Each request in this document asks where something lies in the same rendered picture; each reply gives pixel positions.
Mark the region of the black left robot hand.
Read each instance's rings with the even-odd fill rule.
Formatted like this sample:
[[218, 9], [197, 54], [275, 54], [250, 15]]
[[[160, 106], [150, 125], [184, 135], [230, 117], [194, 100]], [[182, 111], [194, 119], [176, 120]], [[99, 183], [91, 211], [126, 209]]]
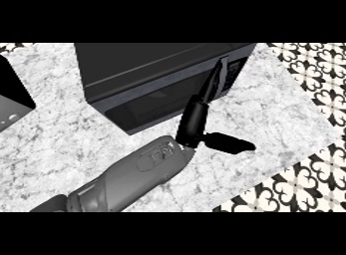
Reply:
[[199, 93], [193, 95], [188, 100], [179, 120], [175, 140], [181, 145], [191, 148], [197, 148], [199, 144], [203, 142], [209, 148], [230, 154], [238, 154], [244, 151], [256, 150], [256, 145], [250, 141], [224, 133], [204, 132], [209, 103], [213, 100], [219, 87], [222, 69], [224, 63], [218, 61]]

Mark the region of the dark grey microwave door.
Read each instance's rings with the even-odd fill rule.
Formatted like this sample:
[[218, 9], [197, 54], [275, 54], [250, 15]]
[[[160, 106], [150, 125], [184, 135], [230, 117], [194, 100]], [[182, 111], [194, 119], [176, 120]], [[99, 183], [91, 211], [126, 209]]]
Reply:
[[88, 104], [133, 135], [182, 113], [218, 61], [227, 64], [228, 55], [181, 63], [120, 58], [80, 67]]

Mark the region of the dark grey microwave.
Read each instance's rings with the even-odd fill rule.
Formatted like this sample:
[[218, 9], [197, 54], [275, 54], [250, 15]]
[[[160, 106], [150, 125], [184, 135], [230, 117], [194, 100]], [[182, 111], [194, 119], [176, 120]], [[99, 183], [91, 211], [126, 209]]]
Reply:
[[227, 95], [255, 49], [252, 43], [77, 43], [88, 104], [126, 134], [178, 116], [216, 64], [213, 96]]

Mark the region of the black and grey appliance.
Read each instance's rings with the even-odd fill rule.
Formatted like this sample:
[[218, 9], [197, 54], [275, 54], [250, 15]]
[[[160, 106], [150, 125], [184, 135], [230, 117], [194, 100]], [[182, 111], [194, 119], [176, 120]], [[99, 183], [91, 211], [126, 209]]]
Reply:
[[36, 109], [8, 59], [0, 55], [0, 132]]

